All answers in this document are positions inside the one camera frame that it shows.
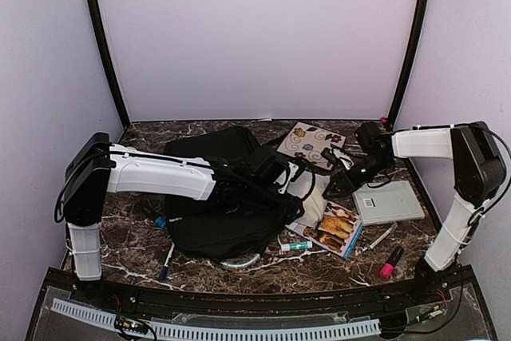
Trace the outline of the dog picture book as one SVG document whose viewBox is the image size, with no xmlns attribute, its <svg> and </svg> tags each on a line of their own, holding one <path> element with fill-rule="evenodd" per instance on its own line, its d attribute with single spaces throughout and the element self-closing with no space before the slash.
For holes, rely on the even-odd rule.
<svg viewBox="0 0 511 341">
<path fill-rule="evenodd" d="M 356 212 L 328 201 L 323 218 L 316 226 L 295 221 L 287 229 L 347 260 L 363 231 L 363 225 Z"/>
</svg>

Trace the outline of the black student bag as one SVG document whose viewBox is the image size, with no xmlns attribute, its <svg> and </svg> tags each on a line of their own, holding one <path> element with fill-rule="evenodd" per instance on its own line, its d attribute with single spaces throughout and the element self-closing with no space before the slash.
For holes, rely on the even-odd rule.
<svg viewBox="0 0 511 341">
<path fill-rule="evenodd" d="M 245 157 L 263 146 L 252 131 L 233 126 L 194 137 L 175 139 L 164 147 L 174 157 L 226 161 Z M 222 261 L 263 253 L 284 227 L 303 213 L 283 213 L 264 203 L 235 181 L 218 178 L 207 200 L 167 195 L 164 217 L 176 249 L 187 256 Z"/>
</svg>

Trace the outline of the grey shrink-wrapped notebook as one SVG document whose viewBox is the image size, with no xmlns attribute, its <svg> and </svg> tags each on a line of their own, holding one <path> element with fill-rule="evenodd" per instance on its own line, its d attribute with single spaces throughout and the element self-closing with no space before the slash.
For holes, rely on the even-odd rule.
<svg viewBox="0 0 511 341">
<path fill-rule="evenodd" d="M 364 226 L 421 220 L 425 217 L 422 206 L 407 180 L 393 181 L 381 188 L 363 185 L 352 196 Z"/>
</svg>

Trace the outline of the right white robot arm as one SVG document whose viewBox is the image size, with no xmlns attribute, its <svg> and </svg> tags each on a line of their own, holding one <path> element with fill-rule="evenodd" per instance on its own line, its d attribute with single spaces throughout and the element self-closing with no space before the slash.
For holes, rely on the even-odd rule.
<svg viewBox="0 0 511 341">
<path fill-rule="evenodd" d="M 392 133 L 374 122 L 355 131 L 366 154 L 350 168 L 334 172 L 324 198 L 346 197 L 387 170 L 395 159 L 444 158 L 454 166 L 454 201 L 442 227 L 414 269 L 407 296 L 424 304 L 457 266 L 458 256 L 473 238 L 481 219 L 510 188 L 500 150 L 508 145 L 483 121 L 456 125 L 415 126 Z"/>
</svg>

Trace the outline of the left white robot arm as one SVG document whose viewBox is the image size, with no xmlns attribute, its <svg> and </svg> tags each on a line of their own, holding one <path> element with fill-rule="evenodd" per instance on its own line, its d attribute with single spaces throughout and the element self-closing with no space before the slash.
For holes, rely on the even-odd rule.
<svg viewBox="0 0 511 341">
<path fill-rule="evenodd" d="M 303 171 L 267 146 L 233 161 L 173 157 L 115 144 L 106 133 L 95 133 L 66 169 L 54 219 L 69 230 L 82 294 L 105 306 L 113 298 L 112 287 L 101 279 L 100 223 L 107 194 L 148 193 L 204 203 L 202 213 L 180 213 L 168 221 L 177 228 L 172 246 L 226 267 L 245 268 L 303 215 L 312 192 L 297 191 Z"/>
</svg>

